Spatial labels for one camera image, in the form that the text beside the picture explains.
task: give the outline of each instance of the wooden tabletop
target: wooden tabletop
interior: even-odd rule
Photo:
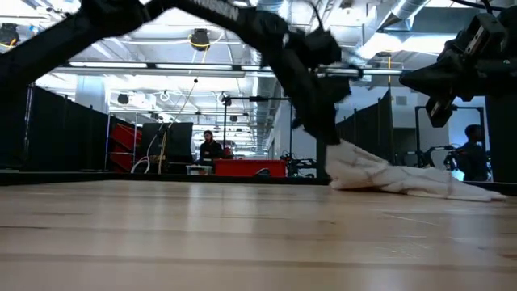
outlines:
[[[324,186],[0,188],[1,291],[517,289],[517,200]]]

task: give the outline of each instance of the white towel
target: white towel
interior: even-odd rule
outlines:
[[[377,188],[411,196],[484,202],[506,199],[497,192],[460,182],[450,171],[391,166],[346,141],[327,147],[326,172],[332,178],[330,186],[337,190]]]

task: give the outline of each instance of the red bin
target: red bin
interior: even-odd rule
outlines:
[[[285,161],[273,160],[215,160],[216,175],[252,177],[262,169],[268,169],[271,177],[285,178]]]

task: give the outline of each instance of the man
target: man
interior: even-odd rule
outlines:
[[[213,133],[207,130],[203,133],[204,143],[200,147],[200,161],[211,162],[214,158],[222,158],[222,146],[213,140]]]
[[[471,124],[465,128],[465,135],[469,139],[458,149],[458,167],[464,173],[464,181],[486,181],[488,179],[488,159],[486,152],[478,144],[483,141],[481,126]]]

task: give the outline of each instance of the industrial ceiling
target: industrial ceiling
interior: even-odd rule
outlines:
[[[477,11],[448,0],[399,0],[406,4],[420,5],[416,16],[403,19],[403,33],[387,30],[377,33],[376,29],[393,11],[394,1],[370,0],[312,0],[319,10],[324,26],[329,28],[338,43],[346,49],[359,49],[367,58],[362,65],[374,68],[416,69],[431,64],[441,51],[445,40],[453,38],[461,27],[457,27],[461,17],[469,19]],[[317,18],[310,5],[304,1],[292,0],[233,0],[237,6],[256,6],[283,16],[293,27],[309,31],[317,26]],[[514,1],[498,3],[509,6]],[[78,0],[10,0],[0,11],[1,23],[17,23],[21,41],[43,31],[80,7]],[[443,25],[443,17],[450,19]],[[195,29],[208,31],[210,48],[201,52],[192,48],[190,38]],[[0,52],[7,49],[2,46]],[[376,57],[381,51],[392,52],[391,57]],[[160,73],[132,70],[121,66],[118,70],[95,63],[117,62],[124,64],[163,63],[172,68],[174,64],[184,65],[257,65],[259,54],[232,32],[221,29],[195,16],[177,9],[164,13],[161,17],[136,31],[119,38],[101,40],[69,60],[71,68],[58,68],[43,76],[36,83],[61,95],[74,98],[78,75],[104,76],[104,82],[111,100],[111,109],[123,110],[164,110],[165,118],[191,121],[199,124],[195,143],[201,143],[203,129],[215,128],[223,123],[224,106],[222,95],[281,97],[281,89],[274,78],[261,74],[235,72],[232,70],[196,70],[198,67],[183,67],[182,70],[163,70]],[[192,90],[194,79],[199,82]],[[368,82],[358,82],[358,86],[385,86],[386,77],[374,77]],[[128,94],[129,104],[117,101],[120,94]],[[237,116],[237,122],[230,122],[239,130],[235,141],[239,150],[262,153],[271,129],[278,102],[251,103],[236,100],[228,108],[230,115]],[[136,114],[117,113],[128,121],[135,121]],[[140,115],[137,123],[148,122],[148,115]]]

